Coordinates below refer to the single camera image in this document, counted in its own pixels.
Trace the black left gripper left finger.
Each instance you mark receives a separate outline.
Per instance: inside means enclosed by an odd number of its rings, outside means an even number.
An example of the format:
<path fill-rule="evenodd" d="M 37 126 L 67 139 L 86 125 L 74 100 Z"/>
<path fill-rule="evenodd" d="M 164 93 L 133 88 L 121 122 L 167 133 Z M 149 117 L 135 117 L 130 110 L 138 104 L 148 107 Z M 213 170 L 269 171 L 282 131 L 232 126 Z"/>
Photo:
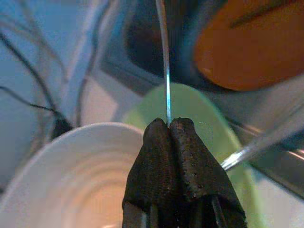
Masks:
<path fill-rule="evenodd" d="M 124 228 L 183 228 L 182 186 L 174 131 L 184 118 L 167 125 L 154 119 L 127 177 L 122 201 Z"/>

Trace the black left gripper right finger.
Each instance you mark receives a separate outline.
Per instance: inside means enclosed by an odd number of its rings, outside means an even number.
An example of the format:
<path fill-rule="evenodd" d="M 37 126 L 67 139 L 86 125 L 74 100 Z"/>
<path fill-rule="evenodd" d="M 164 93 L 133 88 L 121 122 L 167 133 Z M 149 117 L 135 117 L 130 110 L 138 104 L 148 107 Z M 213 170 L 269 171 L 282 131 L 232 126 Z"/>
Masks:
<path fill-rule="evenodd" d="M 181 228 L 245 228 L 246 215 L 232 183 L 189 118 L 176 118 L 170 136 L 177 155 Z"/>

